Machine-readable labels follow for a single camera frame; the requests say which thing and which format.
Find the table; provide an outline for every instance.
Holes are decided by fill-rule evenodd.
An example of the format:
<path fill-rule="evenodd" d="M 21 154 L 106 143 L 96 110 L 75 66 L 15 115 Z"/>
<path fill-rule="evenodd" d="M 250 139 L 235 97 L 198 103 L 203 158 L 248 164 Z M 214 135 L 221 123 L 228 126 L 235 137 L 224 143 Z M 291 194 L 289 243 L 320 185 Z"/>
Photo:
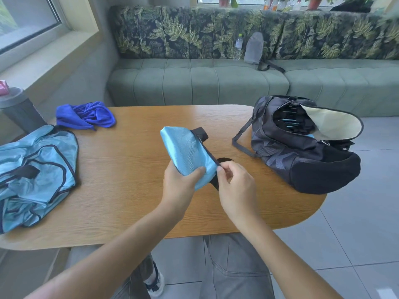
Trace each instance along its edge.
<path fill-rule="evenodd" d="M 257 182 L 260 213 L 273 228 L 297 224 L 314 214 L 326 195 L 298 193 L 260 159 L 232 146 L 232 138 L 252 115 L 243 105 L 111 107 L 117 124 L 108 129 L 73 130 L 79 143 L 78 186 L 31 228 L 0 236 L 0 247 L 36 250 L 103 244 L 161 200 L 164 170 L 170 160 L 160 136 L 164 126 L 202 127 L 204 142 L 216 157 L 242 164 Z M 250 147 L 250 128 L 239 143 Z M 208 184 L 193 197 L 184 219 L 167 238 L 236 232 Z"/>

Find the red flower pot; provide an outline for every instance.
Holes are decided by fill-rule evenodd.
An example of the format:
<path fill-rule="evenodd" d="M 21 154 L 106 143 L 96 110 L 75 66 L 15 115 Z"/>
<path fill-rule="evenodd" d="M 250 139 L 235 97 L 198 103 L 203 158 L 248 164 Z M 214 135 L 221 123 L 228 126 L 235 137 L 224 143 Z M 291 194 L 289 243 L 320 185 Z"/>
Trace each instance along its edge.
<path fill-rule="evenodd" d="M 230 0 L 219 0 L 219 7 L 229 7 Z"/>
<path fill-rule="evenodd" d="M 308 10 L 317 10 L 322 0 L 310 0 Z"/>

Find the green sofa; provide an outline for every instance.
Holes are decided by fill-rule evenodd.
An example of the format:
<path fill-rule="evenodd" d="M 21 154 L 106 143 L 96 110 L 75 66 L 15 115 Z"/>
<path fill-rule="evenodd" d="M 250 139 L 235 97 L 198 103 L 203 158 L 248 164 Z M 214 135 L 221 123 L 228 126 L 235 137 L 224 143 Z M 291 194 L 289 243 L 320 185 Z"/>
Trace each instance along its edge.
<path fill-rule="evenodd" d="M 181 7 L 110 9 L 121 60 L 108 89 L 116 106 L 254 105 L 264 95 L 311 98 L 360 116 L 399 115 L 399 23 L 376 15 Z M 232 60 L 255 31 L 263 60 Z"/>

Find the leaf-patterned backrest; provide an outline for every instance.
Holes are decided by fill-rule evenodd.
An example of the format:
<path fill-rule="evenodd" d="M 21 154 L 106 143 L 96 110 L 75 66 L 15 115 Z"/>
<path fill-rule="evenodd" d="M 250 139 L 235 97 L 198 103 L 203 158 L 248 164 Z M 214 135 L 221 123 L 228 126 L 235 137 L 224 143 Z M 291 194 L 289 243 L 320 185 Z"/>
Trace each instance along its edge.
<path fill-rule="evenodd" d="M 287 13 L 276 59 L 398 59 L 398 41 L 397 19 L 292 11 Z"/>
<path fill-rule="evenodd" d="M 252 9 L 114 6 L 110 23 L 123 58 L 232 59 L 243 34 L 243 54 L 251 35 L 262 32 L 263 59 L 280 40 L 284 14 Z"/>

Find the person's left arm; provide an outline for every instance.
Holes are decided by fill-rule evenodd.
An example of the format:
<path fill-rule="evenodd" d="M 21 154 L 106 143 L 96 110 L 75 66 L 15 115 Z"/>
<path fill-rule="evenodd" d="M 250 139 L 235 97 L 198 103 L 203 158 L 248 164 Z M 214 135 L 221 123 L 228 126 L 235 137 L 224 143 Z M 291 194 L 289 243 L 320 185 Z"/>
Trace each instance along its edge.
<path fill-rule="evenodd" d="M 201 167 L 182 176 L 171 161 L 161 203 L 113 241 L 48 281 L 26 299 L 109 299 L 151 250 L 183 219 Z"/>

